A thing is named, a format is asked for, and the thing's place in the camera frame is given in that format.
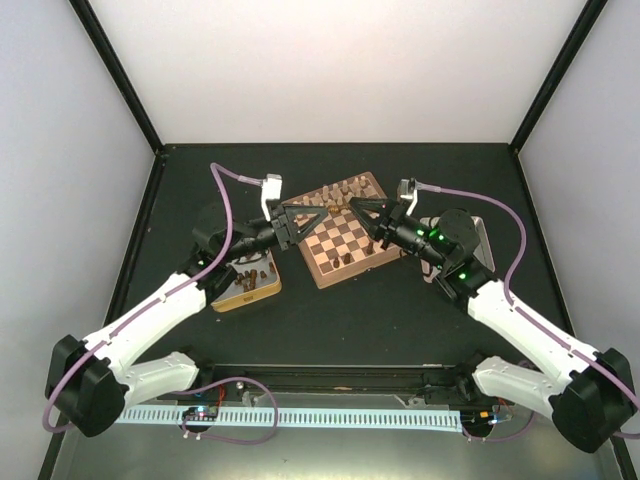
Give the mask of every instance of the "black metal frame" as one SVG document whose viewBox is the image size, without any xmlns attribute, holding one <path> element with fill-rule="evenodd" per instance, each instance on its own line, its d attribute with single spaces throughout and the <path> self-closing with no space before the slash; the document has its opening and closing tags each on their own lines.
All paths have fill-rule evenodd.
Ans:
<svg viewBox="0 0 640 480">
<path fill-rule="evenodd" d="M 162 179 L 167 155 L 163 153 L 165 145 L 162 143 L 160 137 L 155 131 L 155 128 L 149 116 L 147 115 L 144 106 L 142 105 L 133 85 L 131 84 L 131 81 L 127 77 L 124 67 L 120 63 L 120 60 L 118 59 L 116 52 L 111 46 L 111 43 L 109 42 L 105 31 L 100 25 L 100 22 L 91 7 L 90 1 L 69 0 L 69 3 L 73 6 L 76 14 L 78 15 L 78 18 L 82 22 L 85 30 L 87 31 L 87 34 L 93 42 L 96 50 L 100 54 L 114 82 L 122 93 L 122 96 L 129 106 L 131 113 L 138 122 L 140 129 L 144 133 L 149 146 L 156 154 L 155 162 L 149 176 L 149 181 L 147 183 L 142 204 L 136 218 L 131 239 L 127 247 L 125 259 L 120 270 L 117 284 L 105 319 L 105 323 L 109 323 L 118 318 L 123 313 L 124 304 L 127 298 L 128 286 L 136 265 L 136 260 L 142 243 L 143 233 L 147 228 L 147 223 L 151 215 L 155 196 Z M 560 84 L 564 74 L 567 72 L 569 66 L 571 65 L 571 62 L 578 53 L 580 47 L 582 46 L 584 40 L 595 24 L 600 12 L 602 11 L 606 3 L 607 0 L 586 1 L 580 16 L 578 17 L 556 60 L 554 61 L 533 103 L 529 107 L 529 110 L 525 115 L 520 127 L 518 128 L 516 135 L 509 144 L 513 156 L 513 161 L 518 166 L 518 170 L 520 172 L 521 181 L 527 196 L 528 207 L 533 213 L 536 233 L 538 233 L 539 238 L 542 240 L 542 248 L 544 251 L 544 256 L 548 263 L 548 269 L 551 272 L 553 287 L 560 302 L 560 307 L 562 309 L 563 316 L 565 317 L 566 324 L 570 327 L 569 333 L 571 334 L 573 334 L 573 329 L 570 326 L 571 324 L 569 321 L 569 315 L 562 299 L 557 277 L 555 276 L 553 266 L 551 265 L 549 252 L 546 243 L 544 242 L 544 236 L 542 235 L 542 230 L 537 220 L 537 215 L 535 214 L 535 208 L 529 193 L 528 186 L 526 184 L 518 154 L 525 144 L 526 140 L 528 139 L 529 135 L 533 131 L 536 123 L 540 119 L 542 113 L 544 112 L 544 109 L 549 103 L 549 100 Z M 286 378 L 287 375 L 291 373 L 292 368 L 293 367 L 287 367 L 287 373 L 285 374 L 282 368 L 277 366 L 269 367 L 255 365 L 221 365 L 218 366 L 216 375 L 231 375 L 237 372 L 251 372 L 252 375 L 258 377 L 270 376 L 273 379 L 275 378 L 274 376 L 276 376 L 280 379 L 279 381 L 284 379 L 282 381 L 284 381 L 284 383 L 287 383 Z M 389 373 L 389 370 L 382 367 L 296 367 L 294 368 L 294 370 L 296 370 L 297 373 L 301 374 L 301 376 L 297 377 L 299 380 L 303 379 L 300 382 L 301 386 L 304 384 L 315 384 L 317 386 L 320 379 L 321 384 L 326 384 L 326 388 L 330 388 L 331 385 L 336 385 L 336 382 L 338 382 L 339 384 L 340 380 L 344 380 L 348 377 L 356 384 L 368 385 L 366 388 L 374 387 L 375 390 L 375 386 L 378 385 L 378 389 L 380 391 L 385 391 L 387 390 L 387 387 L 389 387 L 400 392 L 415 389 L 417 386 L 417 379 L 421 378 L 424 380 L 424 375 L 436 375 L 439 376 L 439 378 L 441 377 L 441 379 L 451 375 L 451 371 L 447 372 L 447 369 L 404 369 L 407 371 L 405 372 L 403 370 L 403 372 L 394 372 L 395 374 L 401 373 L 401 379 L 398 380 L 397 378 L 393 379 L 393 375 L 389 377 L 387 375 Z M 40 475 L 38 477 L 39 479 L 46 480 L 51 478 L 53 468 L 55 466 L 55 461 L 62 444 L 63 435 L 64 434 L 57 434 L 52 437 Z M 629 456 L 629 452 L 624 441 L 622 439 L 614 438 L 612 439 L 612 442 L 624 478 L 629 480 L 637 479 L 633 464 Z"/>
</svg>

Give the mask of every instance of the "gray wall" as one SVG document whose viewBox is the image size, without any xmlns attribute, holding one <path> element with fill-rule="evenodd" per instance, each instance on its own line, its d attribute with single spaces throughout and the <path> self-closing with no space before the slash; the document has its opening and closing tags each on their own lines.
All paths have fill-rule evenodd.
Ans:
<svg viewBox="0 0 640 480">
<path fill-rule="evenodd" d="M 636 388 L 639 85 L 640 3 L 609 2 L 522 152 L 577 334 L 627 355 Z M 640 442 L 628 446 L 640 468 Z"/>
<path fill-rule="evenodd" d="M 103 321 L 153 158 L 68 2 L 2 18 L 0 476 L 30 480 L 51 348 Z"/>
</svg>

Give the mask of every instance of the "purple hose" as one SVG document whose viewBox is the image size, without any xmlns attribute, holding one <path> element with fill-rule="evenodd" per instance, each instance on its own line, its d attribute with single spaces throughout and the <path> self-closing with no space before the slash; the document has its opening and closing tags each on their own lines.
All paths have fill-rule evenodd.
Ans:
<svg viewBox="0 0 640 480">
<path fill-rule="evenodd" d="M 522 427 L 522 429 L 518 430 L 516 433 L 507 435 L 506 437 L 500 437 L 500 438 L 474 437 L 469 432 L 467 432 L 467 429 L 464 427 L 462 427 L 462 433 L 464 434 L 465 437 L 467 437 L 470 440 L 480 440 L 482 442 L 487 442 L 487 443 L 508 442 L 511 440 L 515 440 L 516 438 L 520 438 L 529 430 L 531 430 L 531 427 L 533 426 L 535 418 L 536 418 L 536 412 L 531 412 L 531 416 L 529 417 L 529 421 L 527 422 L 527 424 L 524 427 Z"/>
<path fill-rule="evenodd" d="M 218 253 L 216 258 L 210 265 L 208 265 L 205 269 L 203 269 L 197 275 L 194 275 L 193 277 L 191 277 L 189 280 L 181 283 L 177 287 L 174 287 L 168 292 L 166 292 L 165 293 L 166 297 L 170 297 L 171 295 L 179 292 L 180 290 L 187 287 L 188 285 L 191 285 L 192 283 L 197 282 L 202 277 L 204 277 L 209 272 L 211 272 L 222 261 L 222 259 L 227 253 L 227 250 L 229 249 L 229 246 L 231 245 L 231 238 L 233 235 L 233 216 L 231 213 L 231 202 L 229 201 L 229 195 L 227 194 L 227 190 L 224 188 L 224 183 L 222 182 L 222 178 L 220 177 L 220 174 L 218 173 L 218 171 L 221 171 L 225 175 L 228 175 L 234 180 L 238 180 L 240 182 L 248 183 L 250 185 L 258 185 L 258 186 L 261 185 L 261 182 L 258 179 L 237 175 L 231 172 L 230 170 L 227 170 L 226 168 L 221 167 L 217 163 L 211 164 L 211 173 L 213 174 L 213 178 L 216 181 L 216 184 L 218 185 L 218 189 L 220 190 L 220 196 L 222 197 L 222 202 L 224 203 L 225 215 L 227 217 L 227 233 L 224 239 L 224 243 L 222 244 L 220 253 Z M 129 318 L 127 318 L 124 322 L 118 325 L 118 327 L 116 327 L 109 334 L 109 338 L 114 338 L 124 328 L 130 325 L 131 322 L 133 322 L 136 318 L 140 317 L 140 315 L 147 312 L 148 310 L 150 310 L 152 307 L 154 307 L 159 303 L 161 303 L 160 298 L 154 298 L 146 305 L 143 305 L 142 307 L 140 307 Z M 53 425 L 51 425 L 51 423 L 49 422 L 51 411 L 55 405 L 56 400 L 58 399 L 58 396 L 60 395 L 60 392 L 62 392 L 64 387 L 66 387 L 67 383 L 69 383 L 69 380 L 71 379 L 71 377 L 73 377 L 73 375 L 87 362 L 87 360 L 89 360 L 89 358 L 91 358 L 104 345 L 106 345 L 105 341 L 99 342 L 95 347 L 93 347 L 91 350 L 85 353 L 76 363 L 73 364 L 73 366 L 69 369 L 69 371 L 67 371 L 67 373 L 65 373 L 65 375 L 60 379 L 56 387 L 53 389 L 53 392 L 51 392 L 51 395 L 49 396 L 49 401 L 47 402 L 47 405 L 45 407 L 44 414 L 42 415 L 42 426 L 46 431 L 51 433 L 60 433 L 60 432 L 69 430 L 70 428 L 73 428 L 73 424 L 71 423 L 63 425 L 61 427 L 54 427 Z"/>
<path fill-rule="evenodd" d="M 493 205 L 496 205 L 496 206 L 500 207 L 501 209 L 506 211 L 509 215 L 511 215 L 511 217 L 516 221 L 516 223 L 518 224 L 518 228 L 520 229 L 520 250 L 518 250 L 518 255 L 516 255 L 516 258 L 513 260 L 513 263 L 509 267 L 509 270 L 507 271 L 507 275 L 504 278 L 504 296 L 507 299 L 507 302 L 509 302 L 509 304 L 511 306 L 513 306 L 514 300 L 511 297 L 511 291 L 509 289 L 509 284 L 511 283 L 511 277 L 513 276 L 513 272 L 515 272 L 516 268 L 518 267 L 518 265 L 520 263 L 520 260 L 522 260 L 525 248 L 527 246 L 527 231 L 524 228 L 524 223 L 522 222 L 522 219 L 518 216 L 518 214 L 511 207 L 509 207 L 508 205 L 502 203 L 499 200 L 496 200 L 495 198 L 487 197 L 486 195 L 480 195 L 478 193 L 472 193 L 472 192 L 465 192 L 465 191 L 462 191 L 462 190 L 452 190 L 452 189 L 449 189 L 449 188 L 441 188 L 441 187 L 438 187 L 438 186 L 435 186 L 435 185 L 428 185 L 428 184 L 420 183 L 420 182 L 416 182 L 416 188 L 418 190 L 425 190 L 425 191 L 428 191 L 428 192 L 447 193 L 449 195 L 457 195 L 457 196 L 460 196 L 460 197 L 469 197 L 469 198 L 475 198 L 475 199 L 478 199 L 478 200 L 483 200 L 485 202 L 489 202 L 489 203 L 491 203 Z M 565 350 L 567 350 L 571 354 L 575 355 L 579 359 L 583 360 L 587 365 L 589 365 L 590 367 L 592 367 L 593 369 L 597 370 L 599 373 L 604 375 L 611 383 L 613 383 L 618 389 L 620 389 L 620 391 L 622 393 L 624 393 L 629 398 L 629 400 L 631 400 L 631 402 L 635 405 L 635 407 L 638 410 L 640 410 L 640 400 L 631 391 L 630 388 L 628 388 L 624 383 L 622 383 L 622 381 L 619 378 L 617 378 L 615 375 L 613 375 L 611 372 L 609 372 L 606 368 L 604 368 L 599 363 L 594 362 L 593 360 L 591 360 L 588 356 L 586 356 L 582 352 L 579 352 L 578 350 L 571 350 L 571 345 L 569 343 L 564 341 L 562 338 L 560 338 L 555 333 L 551 332 L 548 328 L 546 328 L 544 325 L 542 325 L 540 322 L 538 322 L 536 319 L 534 319 L 531 315 L 529 315 L 522 308 L 515 307 L 515 311 L 518 312 L 520 315 L 522 315 L 524 318 L 526 318 L 536 328 L 538 328 L 540 331 L 542 331 L 544 334 L 546 334 L 549 338 L 551 338 L 553 341 L 555 341 L 562 348 L 564 348 Z M 617 436 L 617 437 L 627 438 L 627 439 L 632 439 L 632 440 L 640 439 L 640 433 L 617 432 L 617 433 L 614 433 L 614 435 Z"/>
<path fill-rule="evenodd" d="M 278 427 L 278 415 L 279 415 L 278 404 L 276 403 L 276 399 L 273 397 L 273 394 L 269 391 L 269 389 L 265 387 L 262 383 L 258 382 L 257 380 L 253 380 L 247 377 L 229 377 L 229 378 L 225 378 L 224 380 L 213 382 L 204 387 L 195 388 L 193 390 L 187 390 L 184 392 L 173 392 L 173 394 L 174 395 L 193 395 L 195 393 L 202 393 L 205 390 L 211 390 L 212 388 L 216 388 L 216 387 L 219 387 L 220 385 L 224 385 L 226 383 L 231 383 L 231 382 L 250 383 L 252 385 L 255 385 L 256 387 L 259 387 L 264 393 L 267 394 L 267 396 L 269 397 L 269 400 L 271 400 L 271 404 L 273 405 L 273 425 L 271 425 L 271 428 L 269 428 L 269 431 L 267 433 L 265 433 L 262 437 L 257 438 L 255 440 L 241 440 L 239 438 L 223 437 L 220 435 L 210 435 L 207 433 L 201 433 L 200 437 L 206 438 L 208 440 L 219 440 L 221 442 L 234 443 L 236 445 L 260 445 L 261 443 L 264 443 L 267 440 L 271 439 L 276 434 L 276 429 Z M 184 421 L 182 422 L 182 431 L 187 436 L 190 433 L 193 433 L 187 430 L 187 418 L 185 418 Z"/>
</svg>

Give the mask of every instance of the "purple cable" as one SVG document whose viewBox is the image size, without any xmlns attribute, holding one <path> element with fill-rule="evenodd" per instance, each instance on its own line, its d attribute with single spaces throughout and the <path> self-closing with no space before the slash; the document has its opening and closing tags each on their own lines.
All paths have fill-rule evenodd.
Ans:
<svg viewBox="0 0 640 480">
<path fill-rule="evenodd" d="M 193 390 L 186 390 L 184 392 L 173 392 L 173 394 L 174 395 L 193 395 L 195 393 L 202 393 L 206 390 L 211 390 L 212 388 L 216 388 L 216 387 L 219 387 L 220 385 L 224 385 L 225 383 L 231 383 L 231 382 L 250 383 L 252 385 L 255 385 L 256 387 L 259 387 L 264 393 L 267 394 L 267 396 L 269 397 L 269 400 L 271 400 L 271 404 L 273 405 L 273 425 L 271 425 L 271 428 L 267 433 L 265 433 L 262 437 L 257 438 L 255 440 L 241 440 L 239 438 L 223 437 L 220 435 L 210 435 L 207 433 L 199 434 L 200 437 L 206 438 L 208 440 L 220 440 L 221 442 L 234 443 L 236 445 L 260 445 L 261 443 L 264 443 L 267 440 L 271 439 L 276 434 L 276 429 L 278 427 L 278 415 L 279 415 L 278 404 L 276 402 L 276 399 L 273 397 L 273 394 L 269 391 L 269 389 L 265 387 L 262 383 L 258 382 L 257 380 L 253 380 L 247 377 L 229 377 L 229 378 L 225 378 L 224 380 L 219 380 L 217 382 L 210 383 L 209 385 L 206 385 L 204 387 L 195 388 Z M 190 433 L 193 433 L 187 430 L 187 418 L 185 418 L 184 421 L 182 422 L 182 431 L 185 433 L 185 435 L 189 435 Z"/>
<path fill-rule="evenodd" d="M 460 197 L 468 197 L 468 198 L 483 200 L 485 202 L 489 202 L 493 205 L 496 205 L 497 207 L 500 207 L 501 209 L 506 211 L 509 215 L 511 215 L 511 217 L 516 221 L 516 223 L 518 224 L 518 228 L 520 229 L 520 250 L 518 250 L 518 255 L 516 255 L 516 258 L 514 259 L 511 266 L 509 267 L 509 270 L 507 271 L 507 275 L 504 278 L 504 296 L 507 299 L 507 302 L 509 302 L 509 304 L 513 306 L 515 302 L 511 297 L 511 290 L 509 289 L 509 284 L 511 283 L 511 277 L 513 276 L 513 273 L 518 267 L 520 260 L 522 260 L 525 248 L 527 246 L 527 231 L 524 228 L 524 223 L 522 222 L 522 219 L 518 216 L 518 214 L 505 203 L 502 203 L 501 201 L 496 200 L 495 198 L 487 197 L 486 195 L 481 195 L 479 193 L 465 192 L 462 190 L 453 190 L 449 188 L 441 188 L 435 185 L 428 185 L 421 182 L 416 182 L 416 188 L 418 190 L 425 190 L 427 192 L 447 193 L 449 195 L 457 195 Z M 588 356 L 586 356 L 582 352 L 579 352 L 578 350 L 571 350 L 570 344 L 568 344 L 562 338 L 557 336 L 555 333 L 551 332 L 548 328 L 546 328 L 544 325 L 538 322 L 535 318 L 533 318 L 529 313 L 527 313 L 522 308 L 515 307 L 514 310 L 518 312 L 520 315 L 522 315 L 524 318 L 526 318 L 529 322 L 531 322 L 540 331 L 545 333 L 549 338 L 555 341 L 558 345 L 560 345 L 565 350 L 569 351 L 571 354 L 583 360 L 587 365 L 589 365 L 590 367 L 592 367 L 593 369 L 597 370 L 599 373 L 604 375 L 611 383 L 613 383 L 618 389 L 620 389 L 620 391 L 624 393 L 629 398 L 629 400 L 631 400 L 631 402 L 635 405 L 635 407 L 638 410 L 640 410 L 640 400 L 638 399 L 638 397 L 631 391 L 630 388 L 628 388 L 624 383 L 622 383 L 622 381 L 618 379 L 615 375 L 613 375 L 611 372 L 609 372 L 606 368 L 604 368 L 599 363 L 591 360 Z M 627 438 L 631 440 L 640 439 L 640 433 L 617 432 L 617 433 L 614 433 L 614 435 L 617 437 Z"/>
<path fill-rule="evenodd" d="M 211 173 L 213 174 L 213 178 L 215 179 L 216 184 L 218 185 L 218 189 L 220 190 L 220 196 L 222 197 L 222 202 L 224 204 L 224 210 L 225 210 L 225 214 L 226 214 L 226 217 L 227 217 L 227 233 L 226 233 L 226 236 L 225 236 L 225 239 L 224 239 L 224 243 L 222 244 L 222 248 L 220 249 L 220 253 L 218 253 L 216 258 L 214 259 L 214 261 L 210 265 L 208 265 L 206 268 L 204 268 L 197 275 L 194 275 L 193 277 L 191 277 L 189 280 L 181 283 L 177 287 L 174 287 L 171 290 L 169 290 L 168 292 L 166 292 L 164 294 L 165 297 L 169 297 L 169 296 L 179 292 L 183 288 L 187 287 L 188 285 L 191 285 L 192 283 L 197 282 L 202 277 L 204 277 L 209 272 L 211 272 L 222 261 L 222 259 L 224 258 L 224 256 L 227 253 L 227 250 L 229 249 L 229 246 L 231 245 L 231 238 L 232 238 L 232 235 L 233 235 L 233 216 L 232 216 L 232 213 L 231 213 L 231 202 L 229 201 L 229 195 L 227 194 L 227 190 L 224 188 L 224 183 L 222 182 L 222 178 L 220 177 L 220 174 L 218 173 L 218 171 L 221 171 L 225 175 L 228 175 L 229 177 L 233 178 L 234 180 L 238 180 L 240 182 L 248 183 L 250 185 L 261 185 L 260 180 L 258 180 L 256 178 L 250 178 L 250 177 L 245 177 L 245 176 L 242 176 L 242 175 L 237 175 L 237 174 L 231 172 L 230 170 L 227 170 L 226 168 L 221 167 L 217 163 L 212 163 L 211 164 Z M 140 317 L 140 315 L 142 315 L 143 313 L 147 312 L 152 307 L 154 307 L 155 305 L 157 305 L 157 304 L 159 304 L 161 302 L 162 301 L 161 301 L 160 298 L 154 298 L 153 300 L 151 300 L 146 305 L 143 305 L 142 307 L 140 307 L 129 318 L 127 318 L 124 322 L 122 322 L 120 325 L 118 325 L 118 327 L 114 328 L 114 330 L 109 334 L 109 338 L 114 338 L 124 328 L 126 328 L 127 325 L 130 325 L 131 322 L 133 322 L 136 318 Z M 53 407 L 55 405 L 56 400 L 58 399 L 58 396 L 60 395 L 60 392 L 64 389 L 64 387 L 66 387 L 67 383 L 69 383 L 69 380 L 71 379 L 71 377 L 87 362 L 87 360 L 89 360 L 89 358 L 91 358 L 91 356 L 93 354 L 95 354 L 104 345 L 106 345 L 106 342 L 102 341 L 102 342 L 98 343 L 95 347 L 93 347 L 91 350 L 89 350 L 87 353 L 85 353 L 76 363 L 73 364 L 73 366 L 60 379 L 60 381 L 58 382 L 56 387 L 53 389 L 53 392 L 51 392 L 51 395 L 49 396 L 49 401 L 47 402 L 47 405 L 45 407 L 44 414 L 42 415 L 42 426 L 44 427 L 44 429 L 46 431 L 51 432 L 51 433 L 60 433 L 60 432 L 69 430 L 70 428 L 73 428 L 73 424 L 71 424 L 71 423 L 63 425 L 61 427 L 54 427 L 53 425 L 51 425 L 51 423 L 49 422 L 49 417 L 51 416 L 51 411 L 52 411 L 52 409 L 53 409 Z"/>
<path fill-rule="evenodd" d="M 533 426 L 535 418 L 536 418 L 536 412 L 531 412 L 531 416 L 529 417 L 529 421 L 527 422 L 527 424 L 524 427 L 522 427 L 522 429 L 518 430 L 516 433 L 507 435 L 506 437 L 500 437 L 500 438 L 474 437 L 469 432 L 467 432 L 467 429 L 464 427 L 462 427 L 462 433 L 464 434 L 465 437 L 467 437 L 470 440 L 480 440 L 486 443 L 509 442 L 511 440 L 515 440 L 516 438 L 520 438 L 529 430 L 531 430 L 531 427 Z"/>
</svg>

